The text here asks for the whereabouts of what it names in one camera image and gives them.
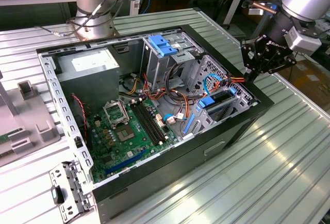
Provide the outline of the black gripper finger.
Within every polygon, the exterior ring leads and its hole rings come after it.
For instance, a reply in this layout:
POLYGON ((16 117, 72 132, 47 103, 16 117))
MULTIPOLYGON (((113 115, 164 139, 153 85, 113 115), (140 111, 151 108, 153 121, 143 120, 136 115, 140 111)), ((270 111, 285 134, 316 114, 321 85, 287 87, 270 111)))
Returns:
POLYGON ((241 54, 246 68, 245 82, 253 82, 260 74, 266 72, 266 35, 251 40, 241 41, 241 54))
POLYGON ((295 57, 290 54, 283 58, 271 57, 271 59, 261 59, 249 73, 249 82, 253 82, 260 74, 273 74, 283 69, 295 66, 297 63, 295 57))

